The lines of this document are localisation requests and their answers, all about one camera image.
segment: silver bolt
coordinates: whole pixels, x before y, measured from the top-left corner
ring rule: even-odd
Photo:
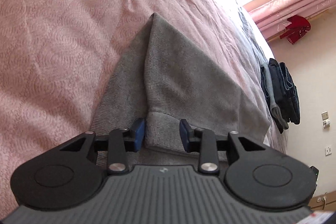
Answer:
[[[126,166],[124,164],[121,164],[119,162],[113,163],[109,166],[109,169],[116,172],[121,172],[126,169]]]
[[[202,168],[202,170],[204,170],[204,171],[209,171],[209,172],[211,172],[211,171],[215,171],[215,170],[217,170],[218,166],[217,166],[217,164],[214,164],[214,163],[212,163],[212,162],[206,162],[206,163],[203,163],[203,164],[201,165],[201,168]]]

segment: pink curtain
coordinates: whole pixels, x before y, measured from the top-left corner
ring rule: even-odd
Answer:
[[[267,39],[285,29],[293,15],[307,19],[329,9],[336,0],[271,0],[249,12],[262,35]]]

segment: stack of folded clothes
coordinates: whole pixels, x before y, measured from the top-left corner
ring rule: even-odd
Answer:
[[[269,111],[280,131],[288,129],[288,123],[300,123],[300,106],[296,86],[285,63],[270,58],[261,66],[261,87]]]

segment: pink blanket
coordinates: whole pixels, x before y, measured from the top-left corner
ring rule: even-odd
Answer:
[[[116,63],[153,12],[194,41],[267,115],[259,67],[237,47],[226,12],[234,6],[224,1],[1,0],[0,219],[17,206],[9,185],[14,169],[90,127]],[[270,142],[277,147],[276,139]]]

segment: red bow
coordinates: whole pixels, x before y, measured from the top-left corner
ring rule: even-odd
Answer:
[[[287,19],[291,24],[286,27],[287,32],[280,35],[280,39],[286,37],[291,44],[297,42],[310,29],[310,23],[304,17],[294,15]]]

